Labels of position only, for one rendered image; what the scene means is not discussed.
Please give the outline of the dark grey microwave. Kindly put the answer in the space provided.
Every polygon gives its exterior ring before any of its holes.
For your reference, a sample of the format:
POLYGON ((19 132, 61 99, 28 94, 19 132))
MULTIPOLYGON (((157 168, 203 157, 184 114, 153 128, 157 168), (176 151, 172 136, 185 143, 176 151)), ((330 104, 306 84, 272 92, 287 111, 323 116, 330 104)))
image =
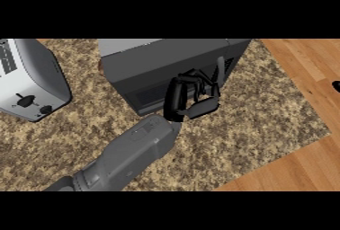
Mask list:
POLYGON ((170 73, 179 75, 215 63, 218 78, 209 77, 222 84, 225 58, 241 58, 249 44, 249 39, 101 39, 104 75, 111 83, 161 67, 173 67, 170 73))

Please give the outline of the silver toaster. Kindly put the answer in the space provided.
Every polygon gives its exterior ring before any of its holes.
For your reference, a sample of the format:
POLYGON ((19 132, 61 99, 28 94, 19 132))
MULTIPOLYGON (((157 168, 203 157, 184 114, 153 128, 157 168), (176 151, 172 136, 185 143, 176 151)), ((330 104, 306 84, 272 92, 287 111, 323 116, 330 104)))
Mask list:
POLYGON ((52 50, 37 39, 0 39, 0 111, 37 122, 71 100, 52 50))

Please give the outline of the dark grey microwave door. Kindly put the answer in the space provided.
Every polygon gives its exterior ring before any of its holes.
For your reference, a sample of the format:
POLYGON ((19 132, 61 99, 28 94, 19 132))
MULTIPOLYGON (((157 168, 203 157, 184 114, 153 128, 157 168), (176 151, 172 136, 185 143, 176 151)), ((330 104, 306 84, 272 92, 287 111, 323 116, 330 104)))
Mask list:
MULTIPOLYGON (((229 73, 235 67, 238 58, 240 57, 225 57, 225 74, 223 78, 219 78, 219 80, 223 81, 222 85, 229 78, 229 73)), ((178 73, 170 73, 173 69, 170 66, 161 67, 144 74, 127 77, 119 82, 111 81, 113 87, 119 94, 123 95, 126 102, 139 116, 160 110, 164 106, 167 85, 172 78, 178 75, 178 73)), ((204 66, 201 70, 210 77, 215 76, 218 78, 218 64, 213 63, 204 66)))

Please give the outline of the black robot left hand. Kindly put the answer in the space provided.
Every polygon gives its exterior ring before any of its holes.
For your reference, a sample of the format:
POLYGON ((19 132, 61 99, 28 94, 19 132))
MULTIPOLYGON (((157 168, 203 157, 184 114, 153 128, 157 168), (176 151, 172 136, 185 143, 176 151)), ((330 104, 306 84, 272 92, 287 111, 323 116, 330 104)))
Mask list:
POLYGON ((185 74, 179 74, 170 81, 164 97, 164 118, 173 122, 182 122, 185 117, 200 118, 219 108, 219 85, 201 70, 191 69, 185 74), (194 85, 195 103, 187 108, 188 85, 194 85), (210 97, 200 100, 200 95, 206 94, 204 85, 212 86, 210 97))

